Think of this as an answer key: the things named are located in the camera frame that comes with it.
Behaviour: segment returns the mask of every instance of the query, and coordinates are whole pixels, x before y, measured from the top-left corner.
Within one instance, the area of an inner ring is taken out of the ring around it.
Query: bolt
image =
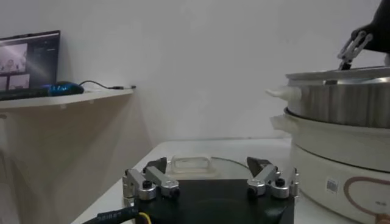
[[[150,188],[152,188],[152,185],[153,185],[152,182],[150,182],[149,180],[142,182],[143,189],[150,189]]]
[[[284,181],[283,179],[279,178],[279,179],[277,179],[277,180],[275,181],[275,185],[276,185],[277,187],[283,187],[283,186],[285,185],[285,181]]]

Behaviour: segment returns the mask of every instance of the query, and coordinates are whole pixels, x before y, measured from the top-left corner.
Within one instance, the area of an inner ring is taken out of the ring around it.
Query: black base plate
[[[156,224],[292,224],[294,199],[281,200],[270,195],[250,200],[247,180],[182,180],[180,197],[175,201],[158,197],[140,201],[139,210]],[[137,224],[144,224],[140,217]]]

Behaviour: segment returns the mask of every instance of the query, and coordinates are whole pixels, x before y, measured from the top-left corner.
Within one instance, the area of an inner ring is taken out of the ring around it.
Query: white shelf
[[[105,91],[87,92],[83,94],[76,94],[70,96],[6,100],[6,101],[0,101],[0,110],[26,108],[26,107],[66,105],[69,103],[91,101],[91,100],[103,99],[103,98],[114,97],[114,96],[123,96],[132,93],[133,93],[132,89],[121,89],[121,90],[110,89]]]

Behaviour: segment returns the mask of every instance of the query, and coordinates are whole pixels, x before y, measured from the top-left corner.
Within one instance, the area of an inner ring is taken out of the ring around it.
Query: barcode
[[[331,178],[327,179],[327,187],[326,190],[328,192],[336,194],[338,191],[339,184],[336,180],[332,180]]]

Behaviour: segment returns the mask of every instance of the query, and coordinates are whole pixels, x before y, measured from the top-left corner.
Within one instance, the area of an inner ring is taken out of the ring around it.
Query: yellow wire
[[[138,214],[146,219],[147,224],[152,224],[151,218],[146,213],[140,212]]]

